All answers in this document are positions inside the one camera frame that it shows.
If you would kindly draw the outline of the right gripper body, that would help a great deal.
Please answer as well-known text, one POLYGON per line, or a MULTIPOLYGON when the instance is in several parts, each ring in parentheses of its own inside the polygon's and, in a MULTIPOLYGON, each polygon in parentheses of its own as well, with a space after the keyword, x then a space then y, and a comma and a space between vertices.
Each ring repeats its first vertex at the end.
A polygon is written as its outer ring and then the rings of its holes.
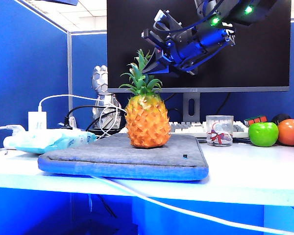
POLYGON ((142 32, 142 38, 155 48, 163 50, 163 62, 172 71, 197 74, 197 68, 215 56, 225 46, 235 44, 236 29, 232 24, 220 23, 211 26, 202 23, 181 32, 160 36, 149 29, 142 32))

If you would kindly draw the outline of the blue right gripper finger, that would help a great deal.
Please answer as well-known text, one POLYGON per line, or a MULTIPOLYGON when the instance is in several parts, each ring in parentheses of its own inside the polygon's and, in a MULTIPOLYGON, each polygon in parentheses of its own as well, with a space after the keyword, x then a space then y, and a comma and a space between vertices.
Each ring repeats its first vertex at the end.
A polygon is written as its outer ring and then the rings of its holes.
POLYGON ((162 49, 154 49, 154 52, 143 68, 142 73, 166 73, 166 63, 163 62, 162 49))
POLYGON ((157 63, 153 63, 147 67, 147 74, 178 77, 178 74, 172 71, 169 65, 157 64, 157 63))

